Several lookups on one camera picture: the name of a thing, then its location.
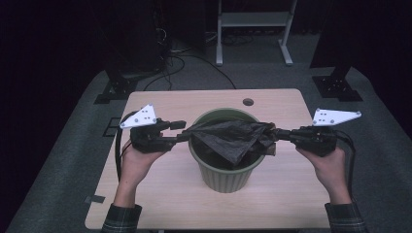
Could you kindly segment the person's right hand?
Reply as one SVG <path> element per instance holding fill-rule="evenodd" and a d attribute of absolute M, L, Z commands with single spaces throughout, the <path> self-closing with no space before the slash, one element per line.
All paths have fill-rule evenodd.
<path fill-rule="evenodd" d="M 339 147 L 324 157 L 307 150 L 296 149 L 314 166 L 315 174 L 326 189 L 332 205 L 351 204 L 352 198 L 346 184 L 345 152 Z"/>

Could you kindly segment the black stand base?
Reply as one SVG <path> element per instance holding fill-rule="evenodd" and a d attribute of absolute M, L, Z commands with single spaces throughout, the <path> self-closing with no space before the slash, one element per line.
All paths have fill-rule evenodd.
<path fill-rule="evenodd" d="M 336 66 L 328 76 L 314 76 L 312 78 L 323 98 L 336 98 L 341 102 L 360 102 L 361 96 L 353 90 L 346 81 L 350 65 Z"/>
<path fill-rule="evenodd" d="M 95 104 L 109 104 L 112 100 L 126 100 L 135 91 L 137 73 L 129 65 L 107 64 L 105 72 L 109 78 L 102 93 L 94 100 Z"/>

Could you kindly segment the white metal stand frame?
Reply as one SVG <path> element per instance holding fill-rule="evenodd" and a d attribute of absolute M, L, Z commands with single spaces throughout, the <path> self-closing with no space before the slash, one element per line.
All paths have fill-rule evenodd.
<path fill-rule="evenodd" d="M 287 66 L 293 65 L 287 42 L 292 28 L 297 0 L 292 0 L 291 6 L 287 11 L 265 13 L 225 13 L 222 2 L 223 0 L 218 1 L 216 46 L 216 64 L 218 66 L 223 65 L 223 30 L 234 27 L 283 27 L 283 38 L 278 40 L 279 48 L 285 64 Z"/>

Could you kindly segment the black plastic garbage bag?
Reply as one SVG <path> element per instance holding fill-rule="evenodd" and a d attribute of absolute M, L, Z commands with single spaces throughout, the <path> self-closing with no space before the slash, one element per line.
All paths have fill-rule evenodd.
<path fill-rule="evenodd" d="M 182 134 L 200 141 L 237 166 L 246 155 L 273 155 L 276 146 L 274 130 L 272 122 L 220 119 L 196 123 Z"/>

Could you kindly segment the black tape floor marking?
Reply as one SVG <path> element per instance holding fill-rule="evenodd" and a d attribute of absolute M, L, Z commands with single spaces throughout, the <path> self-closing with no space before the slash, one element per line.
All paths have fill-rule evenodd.
<path fill-rule="evenodd" d="M 111 117 L 103 131 L 103 137 L 115 137 L 119 128 L 119 124 L 119 117 Z"/>

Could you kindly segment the green plastic trash bin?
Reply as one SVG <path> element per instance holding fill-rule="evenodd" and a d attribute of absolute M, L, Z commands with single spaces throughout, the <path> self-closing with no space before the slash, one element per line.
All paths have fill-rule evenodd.
<path fill-rule="evenodd" d="M 209 123 L 213 120 L 245 120 L 258 122 L 254 116 L 237 109 L 216 109 L 200 116 L 195 123 Z M 247 182 L 253 170 L 263 160 L 262 153 L 247 152 L 237 165 L 212 150 L 200 139 L 189 139 L 189 150 L 198 162 L 203 181 L 213 190 L 231 193 L 240 190 Z"/>

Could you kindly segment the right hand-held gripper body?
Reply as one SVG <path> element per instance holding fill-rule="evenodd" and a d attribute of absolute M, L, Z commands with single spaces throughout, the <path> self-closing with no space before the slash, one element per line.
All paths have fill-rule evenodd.
<path fill-rule="evenodd" d="M 361 117 L 361 112 L 317 109 L 310 126 L 301 126 L 289 134 L 289 141 L 298 148 L 310 151 L 320 157 L 333 152 L 337 141 L 341 140 L 355 151 L 353 140 L 349 135 L 333 126 Z"/>

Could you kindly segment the person's left hand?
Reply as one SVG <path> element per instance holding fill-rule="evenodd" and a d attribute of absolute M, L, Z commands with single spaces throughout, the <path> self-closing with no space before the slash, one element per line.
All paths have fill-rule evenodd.
<path fill-rule="evenodd" d="M 119 188 L 122 191 L 135 191 L 137 185 L 147 176 L 150 168 L 164 151 L 143 153 L 127 141 L 122 148 L 121 175 Z"/>

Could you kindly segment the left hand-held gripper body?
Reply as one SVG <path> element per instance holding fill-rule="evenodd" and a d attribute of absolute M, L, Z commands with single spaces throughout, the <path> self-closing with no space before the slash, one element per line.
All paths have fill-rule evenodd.
<path fill-rule="evenodd" d="M 132 147 L 143 153 L 172 150 L 176 139 L 162 136 L 163 130 L 171 128 L 170 121 L 164 121 L 155 115 L 153 104 L 128 114 L 120 122 L 120 129 L 130 130 Z"/>

